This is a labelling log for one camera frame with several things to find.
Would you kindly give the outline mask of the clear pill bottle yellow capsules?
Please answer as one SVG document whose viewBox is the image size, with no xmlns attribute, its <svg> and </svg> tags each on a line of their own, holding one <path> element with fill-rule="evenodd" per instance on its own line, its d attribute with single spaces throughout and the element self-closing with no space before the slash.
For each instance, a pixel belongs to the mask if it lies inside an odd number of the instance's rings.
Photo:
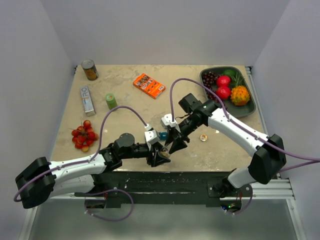
<svg viewBox="0 0 320 240">
<path fill-rule="evenodd" d="M 170 153 L 169 153 L 169 149 L 166 148 L 166 147 L 163 147 L 161 150 L 160 150 L 160 154 L 164 157 L 164 158 L 170 158 Z"/>
</svg>

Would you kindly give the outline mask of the teal weekly pill organizer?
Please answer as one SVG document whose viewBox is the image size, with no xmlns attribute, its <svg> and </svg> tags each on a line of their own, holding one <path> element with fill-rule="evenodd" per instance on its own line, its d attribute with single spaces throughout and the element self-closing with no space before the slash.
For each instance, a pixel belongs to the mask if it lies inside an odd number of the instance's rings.
<svg viewBox="0 0 320 240">
<path fill-rule="evenodd" d="M 158 134 L 159 134 L 159 139 L 161 141 L 165 141 L 167 139 L 167 137 L 168 137 L 168 133 L 167 132 L 159 132 Z"/>
</svg>

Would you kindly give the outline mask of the clear bottle lid orange label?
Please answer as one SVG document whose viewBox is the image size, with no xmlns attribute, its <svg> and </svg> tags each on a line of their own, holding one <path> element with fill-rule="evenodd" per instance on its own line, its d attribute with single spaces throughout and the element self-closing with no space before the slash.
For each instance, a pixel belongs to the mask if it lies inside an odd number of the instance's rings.
<svg viewBox="0 0 320 240">
<path fill-rule="evenodd" d="M 202 141 L 202 142 L 206 142 L 208 140 L 208 136 L 206 134 L 202 134 L 199 139 Z"/>
</svg>

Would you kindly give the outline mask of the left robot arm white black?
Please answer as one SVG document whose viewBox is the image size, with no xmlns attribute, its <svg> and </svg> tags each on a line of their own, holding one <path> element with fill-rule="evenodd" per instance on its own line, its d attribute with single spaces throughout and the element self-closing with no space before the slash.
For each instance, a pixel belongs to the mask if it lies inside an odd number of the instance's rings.
<svg viewBox="0 0 320 240">
<path fill-rule="evenodd" d="M 123 165 L 123 159 L 145 158 L 151 167 L 169 163 L 168 148 L 150 132 L 145 136 L 150 140 L 136 143 L 132 134 L 123 133 L 98 154 L 72 160 L 48 161 L 39 157 L 15 178 L 18 188 L 16 200 L 24 209 L 30 209 L 49 198 L 68 193 L 99 196 L 104 184 L 94 179 L 94 175 L 112 172 Z"/>
</svg>

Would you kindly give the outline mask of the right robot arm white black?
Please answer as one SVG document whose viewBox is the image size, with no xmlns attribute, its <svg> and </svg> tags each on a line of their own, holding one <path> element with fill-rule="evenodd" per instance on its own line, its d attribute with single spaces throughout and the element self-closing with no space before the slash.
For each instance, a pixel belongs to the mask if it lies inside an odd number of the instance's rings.
<svg viewBox="0 0 320 240">
<path fill-rule="evenodd" d="M 213 100 L 202 103 L 191 93 L 180 100 L 179 105 L 188 114 L 182 122 L 174 120 L 171 113 L 161 118 L 161 124 L 168 132 L 165 143 L 170 146 L 170 154 L 185 149 L 189 135 L 204 125 L 223 133 L 252 158 L 247 167 L 237 168 L 227 176 L 222 185 L 227 196 L 235 196 L 247 184 L 268 184 L 287 163 L 283 139 L 277 134 L 268 136 L 254 130 L 218 107 Z"/>
</svg>

